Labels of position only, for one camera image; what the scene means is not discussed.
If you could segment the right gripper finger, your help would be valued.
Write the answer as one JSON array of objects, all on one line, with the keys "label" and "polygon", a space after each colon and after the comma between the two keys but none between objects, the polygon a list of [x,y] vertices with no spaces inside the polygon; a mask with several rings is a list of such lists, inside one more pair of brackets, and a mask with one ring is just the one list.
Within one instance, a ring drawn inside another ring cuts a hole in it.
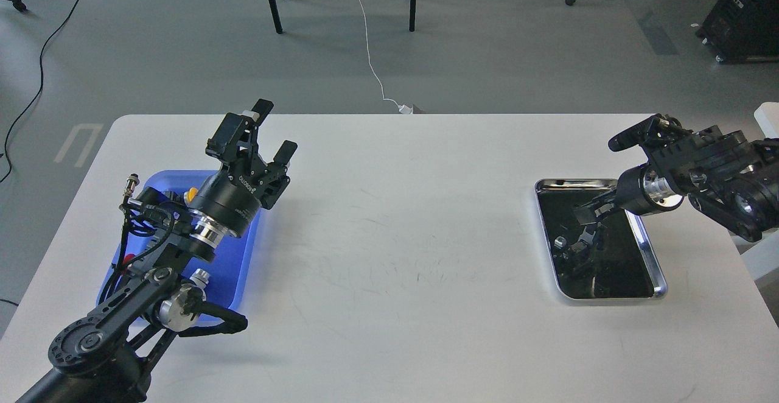
[{"label": "right gripper finger", "polygon": [[602,247],[603,221],[595,225],[581,225],[582,232],[576,242],[570,244],[567,257],[587,257],[592,250]]},{"label": "right gripper finger", "polygon": [[580,225],[595,225],[612,216],[618,206],[615,204],[616,189],[601,193],[587,203],[573,208],[573,214]]}]

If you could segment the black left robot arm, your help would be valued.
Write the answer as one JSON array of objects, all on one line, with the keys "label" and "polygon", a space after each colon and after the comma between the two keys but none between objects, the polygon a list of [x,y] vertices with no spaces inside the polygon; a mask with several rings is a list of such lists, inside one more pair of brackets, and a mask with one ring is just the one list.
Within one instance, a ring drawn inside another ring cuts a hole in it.
[{"label": "black left robot arm", "polygon": [[212,262],[222,239],[242,237],[289,185],[296,143],[284,141],[271,162],[259,153],[259,128],[273,106],[261,99],[250,111],[225,115],[205,148],[222,166],[197,191],[148,186],[135,197],[139,178],[128,176],[119,255],[97,305],[55,336],[51,370],[19,401],[142,402],[176,337],[247,328],[244,315],[207,301],[203,276],[183,271],[194,258]]}]

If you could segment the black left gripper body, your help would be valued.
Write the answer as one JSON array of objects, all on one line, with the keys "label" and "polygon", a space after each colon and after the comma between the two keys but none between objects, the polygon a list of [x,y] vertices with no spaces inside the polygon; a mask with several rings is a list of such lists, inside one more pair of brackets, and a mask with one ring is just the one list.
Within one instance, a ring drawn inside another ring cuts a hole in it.
[{"label": "black left gripper body", "polygon": [[233,237],[242,237],[262,207],[256,200],[258,172],[248,177],[229,175],[225,170],[204,181],[189,203],[192,211],[214,220]]}]

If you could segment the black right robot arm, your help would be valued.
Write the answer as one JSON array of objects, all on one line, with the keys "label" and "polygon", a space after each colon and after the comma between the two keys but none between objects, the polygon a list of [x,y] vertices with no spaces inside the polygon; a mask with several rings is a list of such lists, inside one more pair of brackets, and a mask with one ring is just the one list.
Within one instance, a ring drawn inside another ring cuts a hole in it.
[{"label": "black right robot arm", "polygon": [[618,211],[637,216],[673,211],[684,200],[748,242],[777,227],[777,139],[748,141],[742,131],[717,125],[684,128],[655,114],[609,140],[618,152],[641,147],[646,162],[621,173],[614,189],[573,210],[582,232],[576,242],[554,240],[555,256],[587,256],[602,242],[602,223]]}]

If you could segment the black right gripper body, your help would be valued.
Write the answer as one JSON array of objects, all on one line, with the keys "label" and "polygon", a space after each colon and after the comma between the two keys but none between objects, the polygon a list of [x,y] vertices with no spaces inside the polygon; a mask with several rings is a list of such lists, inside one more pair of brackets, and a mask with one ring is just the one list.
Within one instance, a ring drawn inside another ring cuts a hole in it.
[{"label": "black right gripper body", "polygon": [[615,206],[637,216],[673,211],[682,203],[683,195],[674,192],[652,166],[633,167],[618,179]]}]

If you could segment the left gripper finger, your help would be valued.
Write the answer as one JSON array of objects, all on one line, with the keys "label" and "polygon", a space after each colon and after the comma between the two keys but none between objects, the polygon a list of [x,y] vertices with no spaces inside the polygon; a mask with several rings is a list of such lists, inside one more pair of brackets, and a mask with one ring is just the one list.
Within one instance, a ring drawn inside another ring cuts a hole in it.
[{"label": "left gripper finger", "polygon": [[256,200],[262,209],[269,211],[290,183],[287,175],[290,159],[295,154],[298,145],[292,141],[284,141],[276,152],[273,161],[264,168],[262,176],[257,181]]},{"label": "left gripper finger", "polygon": [[229,175],[253,175],[264,168],[257,137],[273,107],[273,102],[259,99],[250,111],[226,114],[217,131],[207,139],[206,155],[222,162],[222,169]]}]

